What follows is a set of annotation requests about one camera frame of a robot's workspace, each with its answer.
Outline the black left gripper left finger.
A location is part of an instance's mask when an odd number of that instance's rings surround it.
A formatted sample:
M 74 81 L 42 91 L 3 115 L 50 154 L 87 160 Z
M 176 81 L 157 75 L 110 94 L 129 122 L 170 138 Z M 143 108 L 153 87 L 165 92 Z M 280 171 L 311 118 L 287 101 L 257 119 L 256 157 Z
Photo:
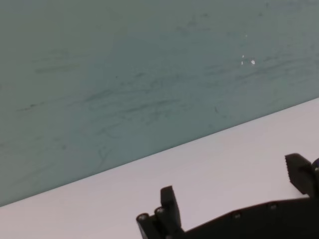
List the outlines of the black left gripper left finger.
M 165 231 L 165 235 L 183 235 L 180 212 L 172 186 L 164 187 L 160 190 L 160 203 L 159 221 Z

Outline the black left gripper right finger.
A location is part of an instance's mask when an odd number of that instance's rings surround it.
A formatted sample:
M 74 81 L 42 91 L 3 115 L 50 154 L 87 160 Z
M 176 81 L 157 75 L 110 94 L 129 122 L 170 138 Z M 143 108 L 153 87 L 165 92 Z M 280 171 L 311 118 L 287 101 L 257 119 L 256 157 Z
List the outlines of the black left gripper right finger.
M 298 153 L 285 156 L 291 184 L 303 195 L 319 197 L 319 159 L 308 161 Z

